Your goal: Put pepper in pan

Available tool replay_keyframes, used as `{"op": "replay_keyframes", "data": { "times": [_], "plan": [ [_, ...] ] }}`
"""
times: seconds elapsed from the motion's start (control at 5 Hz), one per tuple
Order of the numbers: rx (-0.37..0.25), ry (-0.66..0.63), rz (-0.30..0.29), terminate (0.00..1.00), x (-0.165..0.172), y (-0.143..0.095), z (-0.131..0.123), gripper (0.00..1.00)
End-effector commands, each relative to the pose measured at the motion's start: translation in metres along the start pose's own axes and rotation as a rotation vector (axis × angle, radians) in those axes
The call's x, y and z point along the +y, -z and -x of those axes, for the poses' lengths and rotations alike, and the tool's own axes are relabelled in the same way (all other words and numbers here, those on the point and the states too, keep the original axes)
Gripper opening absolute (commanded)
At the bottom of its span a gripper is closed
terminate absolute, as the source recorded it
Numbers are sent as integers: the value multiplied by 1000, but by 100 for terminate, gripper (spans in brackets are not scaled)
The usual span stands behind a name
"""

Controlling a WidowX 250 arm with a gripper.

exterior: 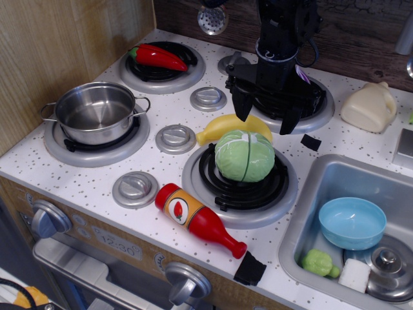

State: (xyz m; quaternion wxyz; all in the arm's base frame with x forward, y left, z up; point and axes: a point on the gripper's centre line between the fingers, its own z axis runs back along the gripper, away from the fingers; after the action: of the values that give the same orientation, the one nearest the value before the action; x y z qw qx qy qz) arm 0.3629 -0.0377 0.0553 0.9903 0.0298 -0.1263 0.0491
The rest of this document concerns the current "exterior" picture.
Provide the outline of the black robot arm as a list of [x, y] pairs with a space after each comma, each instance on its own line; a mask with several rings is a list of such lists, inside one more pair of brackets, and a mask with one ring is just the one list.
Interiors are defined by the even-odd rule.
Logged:
[[322, 22], [316, 1], [258, 1], [260, 37], [257, 64], [227, 65], [226, 87], [232, 94], [236, 116], [246, 121], [252, 108], [280, 120], [280, 134], [290, 134], [300, 120], [313, 116], [327, 93], [302, 76], [297, 55]]

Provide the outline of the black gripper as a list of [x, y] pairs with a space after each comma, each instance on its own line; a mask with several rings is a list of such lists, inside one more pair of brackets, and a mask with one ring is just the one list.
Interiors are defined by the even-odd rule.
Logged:
[[230, 90], [236, 116], [245, 122], [252, 107], [264, 113], [285, 113], [280, 135], [291, 134], [302, 113], [315, 113], [325, 91], [300, 76], [294, 59], [229, 65], [226, 87]]

